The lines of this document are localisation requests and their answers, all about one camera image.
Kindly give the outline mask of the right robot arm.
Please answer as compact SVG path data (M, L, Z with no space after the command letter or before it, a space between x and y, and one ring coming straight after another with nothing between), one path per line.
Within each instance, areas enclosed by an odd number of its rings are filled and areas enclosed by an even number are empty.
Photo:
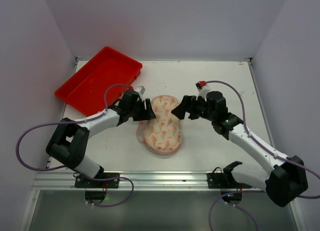
M255 168L234 161L222 170L227 185L246 184L265 191L280 207L285 207L308 189L302 159L273 150L253 132L246 130L244 121L228 111L226 99L221 92L210 91L206 97L185 95L171 113L180 120L188 113L190 120L203 118L210 121L219 135L243 149L265 171L265 174L260 174Z

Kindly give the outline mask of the floral mesh laundry bag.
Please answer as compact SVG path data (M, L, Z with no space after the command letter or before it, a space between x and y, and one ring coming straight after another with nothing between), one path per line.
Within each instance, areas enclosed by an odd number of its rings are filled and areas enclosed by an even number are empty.
M171 111L180 102L171 95L159 95L151 101L155 119L141 121L136 130L137 140L152 153L169 156L178 151L182 144L180 120Z

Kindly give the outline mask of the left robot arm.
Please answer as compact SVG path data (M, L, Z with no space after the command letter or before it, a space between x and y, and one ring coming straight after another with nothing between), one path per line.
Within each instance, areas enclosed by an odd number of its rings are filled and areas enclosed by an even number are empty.
M142 99L143 86L126 90L110 107L87 118L64 118L55 129L46 153L68 169L97 179L104 169L86 156L88 140L106 129L127 122L149 121L156 118L150 99Z

